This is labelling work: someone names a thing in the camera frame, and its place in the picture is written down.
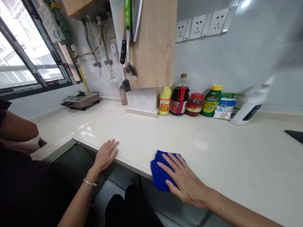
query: red bottle cap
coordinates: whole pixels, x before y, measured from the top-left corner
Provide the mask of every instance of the red bottle cap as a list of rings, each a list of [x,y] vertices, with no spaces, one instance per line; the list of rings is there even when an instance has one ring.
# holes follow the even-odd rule
[[[205,96],[200,93],[192,93],[191,97],[194,99],[204,99]]]

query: yellow bottle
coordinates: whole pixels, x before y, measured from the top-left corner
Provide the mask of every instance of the yellow bottle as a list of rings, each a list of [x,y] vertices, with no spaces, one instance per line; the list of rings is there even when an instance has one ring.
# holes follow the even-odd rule
[[[159,114],[165,116],[169,111],[170,106],[171,89],[170,87],[164,87],[160,94],[160,106]]]

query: black shirt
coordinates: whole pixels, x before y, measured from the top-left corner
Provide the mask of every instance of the black shirt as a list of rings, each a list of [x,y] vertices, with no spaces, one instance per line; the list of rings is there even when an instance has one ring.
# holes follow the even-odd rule
[[[0,100],[0,126],[10,104]],[[57,226],[73,196],[46,163],[0,143],[0,226]]]

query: right hand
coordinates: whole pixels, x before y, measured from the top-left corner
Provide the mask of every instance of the right hand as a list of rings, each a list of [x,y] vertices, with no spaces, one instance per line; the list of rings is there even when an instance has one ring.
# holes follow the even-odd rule
[[[209,187],[200,181],[200,179],[187,166],[184,159],[177,154],[176,158],[171,153],[168,156],[162,154],[163,158],[170,164],[174,171],[161,162],[157,164],[174,180],[179,189],[173,185],[169,180],[166,180],[169,190],[179,197],[183,202],[191,204],[196,207],[205,208],[205,200]]]
[[[118,155],[119,150],[115,149],[118,144],[119,142],[115,142],[115,139],[105,142],[96,155],[92,169],[97,170],[99,174],[105,170]]]

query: salt bag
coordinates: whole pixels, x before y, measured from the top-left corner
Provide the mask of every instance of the salt bag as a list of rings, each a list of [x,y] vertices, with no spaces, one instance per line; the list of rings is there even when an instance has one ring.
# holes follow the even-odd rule
[[[219,104],[215,108],[213,118],[231,120],[231,114],[234,111],[234,106],[237,99],[221,98]]]

